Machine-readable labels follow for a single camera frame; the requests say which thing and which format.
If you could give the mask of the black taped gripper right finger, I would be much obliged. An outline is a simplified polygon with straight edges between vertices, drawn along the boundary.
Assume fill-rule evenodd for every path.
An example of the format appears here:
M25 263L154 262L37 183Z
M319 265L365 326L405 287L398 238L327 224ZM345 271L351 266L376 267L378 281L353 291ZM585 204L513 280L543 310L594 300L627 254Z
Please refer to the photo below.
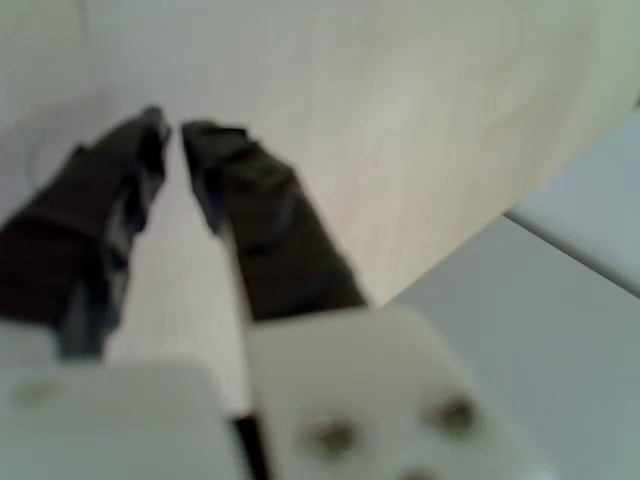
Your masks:
M295 171L243 129L181 128L234 257L256 479L527 479L531 448L423 315L368 304Z

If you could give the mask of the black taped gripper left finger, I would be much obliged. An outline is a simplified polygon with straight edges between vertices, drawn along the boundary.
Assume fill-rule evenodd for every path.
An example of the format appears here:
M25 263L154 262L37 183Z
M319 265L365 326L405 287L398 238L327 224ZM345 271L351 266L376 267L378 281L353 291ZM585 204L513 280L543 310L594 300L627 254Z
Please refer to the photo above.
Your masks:
M135 238L165 180L171 128L148 106L79 145L1 228L1 319L96 358L119 325Z

